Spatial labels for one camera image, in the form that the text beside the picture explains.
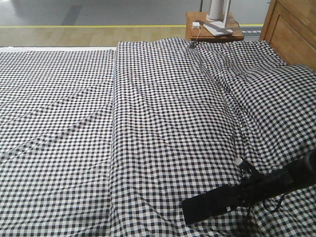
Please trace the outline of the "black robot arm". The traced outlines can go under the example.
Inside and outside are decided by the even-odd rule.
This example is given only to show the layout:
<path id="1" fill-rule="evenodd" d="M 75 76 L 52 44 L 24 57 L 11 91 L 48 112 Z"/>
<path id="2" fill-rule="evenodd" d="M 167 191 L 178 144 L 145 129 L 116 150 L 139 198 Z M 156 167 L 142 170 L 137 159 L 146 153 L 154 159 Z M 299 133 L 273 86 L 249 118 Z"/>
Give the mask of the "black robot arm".
<path id="1" fill-rule="evenodd" d="M 269 198 L 284 196 L 316 183 L 315 151 L 268 174 L 259 173 L 254 166 L 241 158 L 236 160 L 236 165 L 250 171 L 251 177 L 243 178 L 239 185 L 222 185 L 182 201 L 186 225 L 223 215 L 237 207 L 250 208 Z"/>

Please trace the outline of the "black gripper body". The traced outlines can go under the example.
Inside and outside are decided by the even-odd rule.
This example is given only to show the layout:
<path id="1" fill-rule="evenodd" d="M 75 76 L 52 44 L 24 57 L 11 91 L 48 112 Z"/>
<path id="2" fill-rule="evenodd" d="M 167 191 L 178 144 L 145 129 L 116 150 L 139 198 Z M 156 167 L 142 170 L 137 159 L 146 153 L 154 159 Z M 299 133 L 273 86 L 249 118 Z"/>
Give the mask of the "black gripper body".
<path id="1" fill-rule="evenodd" d="M 254 205 L 269 198 L 287 193 L 294 185 L 294 179 L 287 170 L 275 170 L 259 179 L 241 183 L 239 200 L 241 205 Z"/>

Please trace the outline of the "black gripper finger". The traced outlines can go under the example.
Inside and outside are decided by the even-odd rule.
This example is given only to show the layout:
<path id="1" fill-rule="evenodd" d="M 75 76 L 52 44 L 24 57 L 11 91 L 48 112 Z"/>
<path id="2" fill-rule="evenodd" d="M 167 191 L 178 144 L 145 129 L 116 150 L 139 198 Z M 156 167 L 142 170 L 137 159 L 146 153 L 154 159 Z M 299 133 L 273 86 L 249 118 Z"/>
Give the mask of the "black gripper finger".
<path id="1" fill-rule="evenodd" d="M 181 202 L 185 223 L 191 225 L 217 217 L 241 206 L 241 188 L 223 185 Z"/>

